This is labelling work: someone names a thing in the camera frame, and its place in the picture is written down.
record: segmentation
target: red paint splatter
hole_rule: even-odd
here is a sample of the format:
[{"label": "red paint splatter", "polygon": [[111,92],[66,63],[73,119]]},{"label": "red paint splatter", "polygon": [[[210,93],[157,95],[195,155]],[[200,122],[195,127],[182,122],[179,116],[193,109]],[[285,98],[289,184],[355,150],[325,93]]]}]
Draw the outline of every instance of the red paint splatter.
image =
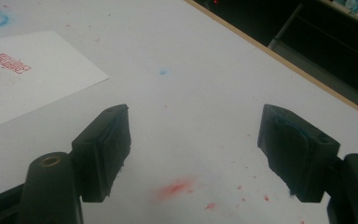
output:
[{"label": "red paint splatter", "polygon": [[206,206],[205,210],[214,210],[216,207],[215,203],[209,203],[208,206]]},{"label": "red paint splatter", "polygon": [[179,179],[175,183],[170,184],[169,186],[162,188],[158,191],[158,200],[164,201],[170,199],[173,196],[176,196],[183,192],[189,192],[193,184],[192,179]]}]

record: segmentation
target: red stamp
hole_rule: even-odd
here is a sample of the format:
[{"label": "red stamp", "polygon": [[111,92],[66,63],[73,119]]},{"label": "red stamp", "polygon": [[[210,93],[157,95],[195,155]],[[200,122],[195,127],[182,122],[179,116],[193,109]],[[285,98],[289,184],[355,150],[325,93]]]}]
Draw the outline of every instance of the red stamp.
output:
[{"label": "red stamp", "polygon": [[5,68],[8,68],[18,74],[21,74],[31,69],[30,66],[25,65],[22,62],[15,60],[14,58],[4,53],[0,54],[0,64]]}]

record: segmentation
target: white paper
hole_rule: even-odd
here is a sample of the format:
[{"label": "white paper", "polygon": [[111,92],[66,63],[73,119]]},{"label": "white paper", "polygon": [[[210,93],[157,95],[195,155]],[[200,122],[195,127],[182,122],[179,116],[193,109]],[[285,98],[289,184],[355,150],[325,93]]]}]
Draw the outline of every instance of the white paper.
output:
[{"label": "white paper", "polygon": [[0,124],[106,79],[54,32],[0,38]]}]

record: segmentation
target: white table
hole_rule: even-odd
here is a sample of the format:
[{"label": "white table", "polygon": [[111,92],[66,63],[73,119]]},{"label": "white table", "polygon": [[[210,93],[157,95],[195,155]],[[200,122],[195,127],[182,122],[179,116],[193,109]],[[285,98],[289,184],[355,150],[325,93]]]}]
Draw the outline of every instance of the white table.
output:
[{"label": "white table", "polygon": [[[0,0],[0,11],[0,37],[53,30],[111,77],[0,125],[0,192],[126,103],[131,154],[111,197],[82,204],[86,223],[327,223],[328,195],[300,203],[270,171],[256,145],[261,111],[294,111],[343,158],[358,153],[358,110],[289,65],[181,0]],[[162,199],[172,184],[185,190]]]}]

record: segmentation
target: brass insert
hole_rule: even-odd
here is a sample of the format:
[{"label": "brass insert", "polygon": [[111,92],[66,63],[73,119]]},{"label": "brass insert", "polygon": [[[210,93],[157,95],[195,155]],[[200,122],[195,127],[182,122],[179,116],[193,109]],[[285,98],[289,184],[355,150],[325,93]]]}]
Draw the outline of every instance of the brass insert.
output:
[{"label": "brass insert", "polygon": [[47,157],[44,160],[42,160],[41,165],[43,167],[50,167],[50,166],[57,165],[58,163],[60,163],[60,161],[61,161],[61,157],[58,156]]}]

